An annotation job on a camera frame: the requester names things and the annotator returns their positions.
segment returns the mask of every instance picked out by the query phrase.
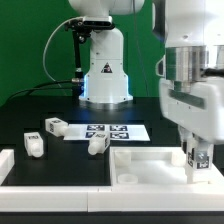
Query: black surface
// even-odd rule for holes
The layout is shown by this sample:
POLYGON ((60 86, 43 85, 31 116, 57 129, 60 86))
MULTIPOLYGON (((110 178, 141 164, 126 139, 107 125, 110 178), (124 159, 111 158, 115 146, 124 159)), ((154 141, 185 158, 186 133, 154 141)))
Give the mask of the black surface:
MULTIPOLYGON (((70 97, 18 97, 0 108, 0 150, 15 149, 12 172, 5 186, 110 185, 108 151, 88 155, 88 141, 65 142, 44 130, 46 118, 68 123, 144 124, 150 142, 112 142, 112 146, 179 146, 177 126, 164 119, 158 98, 137 98, 118 111, 80 108, 70 97), (40 132, 45 141, 41 159, 27 156, 24 132, 40 132)), ((116 213, 0 213, 0 223, 224 223, 223 212, 116 212, 116 213)))
POLYGON ((70 97, 19 97, 0 109, 0 149, 15 149, 16 165, 4 186, 108 186, 109 150, 90 156, 88 141, 63 141, 45 131, 45 119, 69 124, 144 124, 150 142, 111 142, 111 146, 179 145, 176 125, 163 119, 157 98, 136 99, 117 111, 80 108, 70 97), (39 132, 45 143, 40 159, 28 157, 25 132, 39 132))

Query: green wall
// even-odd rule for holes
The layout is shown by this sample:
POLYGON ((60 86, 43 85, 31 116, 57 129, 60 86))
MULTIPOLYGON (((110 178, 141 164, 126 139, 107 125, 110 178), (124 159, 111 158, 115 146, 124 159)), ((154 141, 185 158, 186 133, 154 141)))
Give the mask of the green wall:
MULTIPOLYGON (((163 46, 151 33, 151 1, 145 1, 137 15, 138 39, 150 96, 158 96, 154 67, 163 54, 163 46)), ((42 68, 45 44, 59 24, 74 16, 77 14, 67 0, 0 0, 0 105, 14 92, 49 81, 42 68)), ((130 93, 146 96, 133 15, 114 16, 114 22, 125 37, 124 69, 130 76, 130 93)), ((88 72, 89 43, 81 46, 81 51, 83 69, 88 72)), ((62 29, 56 34, 47 54, 47 67, 56 80, 73 77, 71 32, 62 29)))

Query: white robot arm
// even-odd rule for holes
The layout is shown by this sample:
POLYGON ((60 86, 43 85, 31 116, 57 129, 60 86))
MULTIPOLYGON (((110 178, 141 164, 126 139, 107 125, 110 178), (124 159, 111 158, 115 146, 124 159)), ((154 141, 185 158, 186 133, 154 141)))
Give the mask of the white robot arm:
MULTIPOLYGON (((109 16, 127 15, 133 13, 133 0, 69 0, 71 6, 81 16, 109 16)), ((138 12, 144 0, 135 1, 135 10, 138 12)))
POLYGON ((90 70, 84 78, 81 105, 117 109, 132 101, 128 76, 123 71, 123 35, 114 28, 111 14, 139 11, 144 0, 69 0, 82 16, 77 26, 89 29, 90 70))
POLYGON ((224 143, 224 1, 153 0, 153 29, 165 44, 160 102, 187 142, 189 182, 209 181, 213 144, 224 143))

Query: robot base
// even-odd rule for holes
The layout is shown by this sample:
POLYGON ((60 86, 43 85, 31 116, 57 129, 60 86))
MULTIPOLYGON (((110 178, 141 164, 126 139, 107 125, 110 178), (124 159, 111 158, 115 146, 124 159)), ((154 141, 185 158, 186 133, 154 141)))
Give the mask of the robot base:
POLYGON ((133 104, 133 98, 121 103, 93 103, 87 100, 81 100, 79 98, 79 105, 82 107, 87 107, 97 110, 119 110, 123 108, 130 107, 133 104))

